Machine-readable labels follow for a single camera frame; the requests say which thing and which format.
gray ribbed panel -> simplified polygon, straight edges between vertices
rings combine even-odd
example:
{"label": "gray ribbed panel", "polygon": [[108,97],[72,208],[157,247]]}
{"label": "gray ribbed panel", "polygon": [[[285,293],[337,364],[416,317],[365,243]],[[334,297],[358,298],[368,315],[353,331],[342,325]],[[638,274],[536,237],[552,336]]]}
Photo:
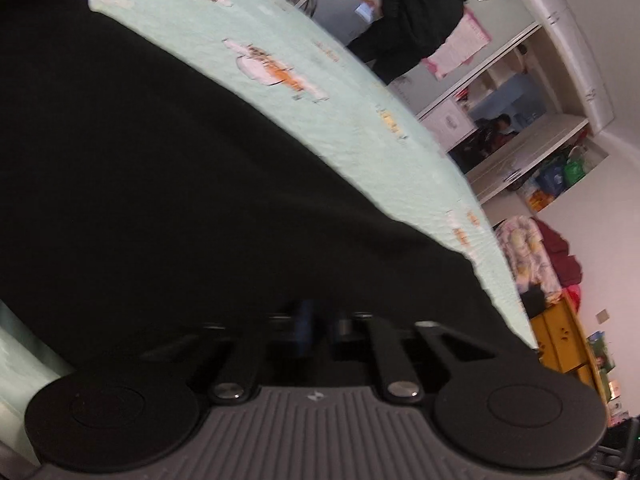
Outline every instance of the gray ribbed panel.
{"label": "gray ribbed panel", "polygon": [[[322,393],[323,398],[312,400]],[[264,388],[217,408],[193,440],[156,464],[114,475],[45,466],[36,480],[508,480],[438,440],[422,415],[370,388]],[[540,480],[540,476],[531,479]],[[544,477],[596,480],[587,468]]]}

yellow wooden cabinet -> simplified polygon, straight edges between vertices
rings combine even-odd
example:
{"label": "yellow wooden cabinet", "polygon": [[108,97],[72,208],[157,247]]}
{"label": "yellow wooden cabinet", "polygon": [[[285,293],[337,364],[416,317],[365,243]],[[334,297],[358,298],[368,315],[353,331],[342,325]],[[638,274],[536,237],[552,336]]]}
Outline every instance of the yellow wooden cabinet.
{"label": "yellow wooden cabinet", "polygon": [[591,348],[582,331],[571,302],[563,295],[558,303],[548,306],[531,320],[540,362],[563,374],[572,374],[597,390],[606,403],[604,387]]}

drawer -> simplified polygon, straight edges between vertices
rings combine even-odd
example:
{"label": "drawer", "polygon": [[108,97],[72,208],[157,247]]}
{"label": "drawer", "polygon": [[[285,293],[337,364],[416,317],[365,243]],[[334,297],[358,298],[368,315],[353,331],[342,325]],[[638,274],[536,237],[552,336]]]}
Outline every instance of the drawer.
{"label": "drawer", "polygon": [[538,342],[538,349],[540,350],[540,361],[547,368],[552,370],[559,370],[558,358],[556,357],[556,350],[551,342],[551,336],[546,329],[545,319],[540,316],[536,316],[531,320],[531,328],[536,336]]}
{"label": "drawer", "polygon": [[597,389],[596,385],[593,382],[593,374],[591,373],[591,368],[589,368],[589,365],[584,365],[578,368],[576,370],[576,374],[578,375],[581,383],[586,384],[591,388]]}
{"label": "drawer", "polygon": [[566,373],[587,362],[584,351],[585,342],[574,325],[574,320],[567,312],[564,303],[558,303],[544,311],[546,327],[551,342],[556,349],[560,371]]}

door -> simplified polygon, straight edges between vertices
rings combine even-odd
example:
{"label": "door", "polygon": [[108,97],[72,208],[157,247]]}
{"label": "door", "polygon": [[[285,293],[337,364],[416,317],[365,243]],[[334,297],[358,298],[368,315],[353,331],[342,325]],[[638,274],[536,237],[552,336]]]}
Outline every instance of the door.
{"label": "door", "polygon": [[574,74],[578,94],[591,118],[591,129],[597,133],[613,120],[613,108],[591,50],[569,9],[558,16],[549,33]]}
{"label": "door", "polygon": [[466,174],[480,203],[521,177],[579,132],[588,120],[567,114],[546,114]]}

man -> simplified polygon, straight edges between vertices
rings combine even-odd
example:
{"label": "man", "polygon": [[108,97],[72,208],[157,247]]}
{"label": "man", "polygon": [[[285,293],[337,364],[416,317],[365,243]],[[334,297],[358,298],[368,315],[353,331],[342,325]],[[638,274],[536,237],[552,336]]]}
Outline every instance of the man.
{"label": "man", "polygon": [[466,0],[382,0],[383,17],[348,49],[374,61],[373,72],[385,84],[429,57],[450,36],[464,14]]}

